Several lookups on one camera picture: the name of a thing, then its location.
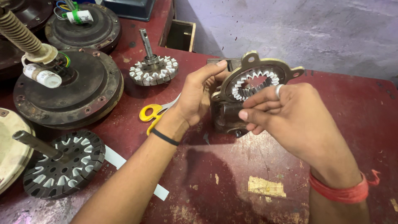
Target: red workbench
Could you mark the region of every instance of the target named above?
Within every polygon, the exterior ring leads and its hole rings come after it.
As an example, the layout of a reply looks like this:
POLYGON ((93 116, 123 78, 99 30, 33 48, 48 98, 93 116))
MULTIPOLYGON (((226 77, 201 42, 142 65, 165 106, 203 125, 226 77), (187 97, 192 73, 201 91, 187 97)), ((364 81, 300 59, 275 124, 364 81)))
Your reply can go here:
MULTIPOLYGON (((124 75, 125 90, 116 107, 87 128, 126 159, 144 142, 150 125, 139 120, 140 109, 175 99, 185 76, 213 57, 157 46, 164 45, 172 16, 172 0, 163 0, 155 3, 149 22, 120 20, 123 35, 111 56, 124 75), (129 68, 145 54, 140 28, 147 29, 155 54, 179 62, 179 73, 171 82, 137 86, 129 78, 129 68)), ((15 81, 0 83, 0 107, 16 111, 12 100, 15 81)), ((361 171, 369 179, 373 178, 371 169, 381 172, 379 186, 370 188, 367 199, 372 222, 397 223, 398 206, 394 208, 393 202, 398 201, 398 92, 393 83, 311 70, 289 83, 300 82, 318 89, 361 171)), ((39 125, 35 129, 46 141, 65 133, 39 125)), ((159 182, 170 193, 165 201, 152 197, 142 223, 307 223, 308 170, 308 165, 287 153, 268 133, 239 139, 215 133, 208 114, 183 138, 159 182), (286 197, 267 196, 266 187, 258 188, 257 193, 249 191, 250 176, 282 183, 286 197)), ((106 161, 85 189, 54 201, 28 196, 19 178, 0 196, 0 223, 69 223, 115 171, 106 161)))

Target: concrete wall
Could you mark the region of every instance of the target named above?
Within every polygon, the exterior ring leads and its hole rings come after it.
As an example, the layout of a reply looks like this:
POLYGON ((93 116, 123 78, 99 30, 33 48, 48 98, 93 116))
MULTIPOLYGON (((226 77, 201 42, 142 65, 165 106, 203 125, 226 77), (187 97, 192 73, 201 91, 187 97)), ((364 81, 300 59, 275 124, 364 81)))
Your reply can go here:
POLYGON ((398 83, 398 0, 177 0, 194 50, 285 60, 291 67, 398 83))

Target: blue wire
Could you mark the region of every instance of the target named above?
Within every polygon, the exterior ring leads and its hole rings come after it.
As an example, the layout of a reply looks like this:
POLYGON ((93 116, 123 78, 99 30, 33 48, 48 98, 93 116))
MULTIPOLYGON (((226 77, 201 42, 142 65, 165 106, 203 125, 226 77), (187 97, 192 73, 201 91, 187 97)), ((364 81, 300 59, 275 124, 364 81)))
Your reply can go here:
POLYGON ((63 2, 63 1, 57 1, 56 5, 57 5, 57 7, 58 7, 59 9, 61 9, 62 11, 64 11, 64 12, 68 12, 68 10, 65 10, 65 9, 63 9, 63 8, 61 8, 61 7, 59 7, 59 6, 58 6, 58 3, 59 3, 59 2, 61 2, 61 3, 65 4, 65 5, 66 5, 66 2, 63 2))

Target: red thread bracelet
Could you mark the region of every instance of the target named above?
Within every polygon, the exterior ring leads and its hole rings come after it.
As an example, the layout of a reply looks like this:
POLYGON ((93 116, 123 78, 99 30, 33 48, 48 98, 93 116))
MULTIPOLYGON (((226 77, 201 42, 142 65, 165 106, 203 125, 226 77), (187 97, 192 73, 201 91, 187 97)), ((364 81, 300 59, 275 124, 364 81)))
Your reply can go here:
POLYGON ((375 176, 374 181, 367 181, 365 175, 361 172, 362 182, 360 182, 357 186, 353 186, 346 189, 334 189, 324 185, 322 182, 317 180, 312 173, 310 172, 309 182, 311 187, 317 191, 319 194, 324 196, 325 198, 342 202, 347 204, 359 203, 365 200, 368 197, 369 185, 378 185, 380 182, 378 173, 376 170, 373 170, 373 175, 375 176))

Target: brass motor bracket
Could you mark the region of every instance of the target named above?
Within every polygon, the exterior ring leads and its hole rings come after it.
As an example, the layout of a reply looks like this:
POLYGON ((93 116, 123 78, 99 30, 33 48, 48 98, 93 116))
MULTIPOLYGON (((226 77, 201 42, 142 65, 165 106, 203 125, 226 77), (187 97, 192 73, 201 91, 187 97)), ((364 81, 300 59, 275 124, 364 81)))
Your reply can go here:
MULTIPOLYGON (((226 60, 229 65, 237 64, 236 59, 226 60)), ((208 60, 208 63, 215 62, 217 62, 217 59, 208 60)), ((305 71, 304 67, 301 66, 291 69, 286 62, 280 59, 260 59, 257 51, 245 53, 240 59, 240 66, 232 67, 233 71, 231 74, 217 88, 219 91, 213 93, 211 96, 212 118, 218 132, 234 134, 237 137, 241 137, 247 133, 246 123, 238 117, 238 112, 242 109, 244 99, 247 99, 267 86, 287 84, 289 80, 300 77, 305 71), (278 81, 271 82, 271 76, 268 76, 271 73, 273 73, 273 80, 278 81), (259 86, 253 88, 239 87, 238 82, 242 83, 244 79, 266 75, 266 80, 259 86), (242 99, 234 97, 234 94, 236 96, 236 91, 243 96, 242 99)))

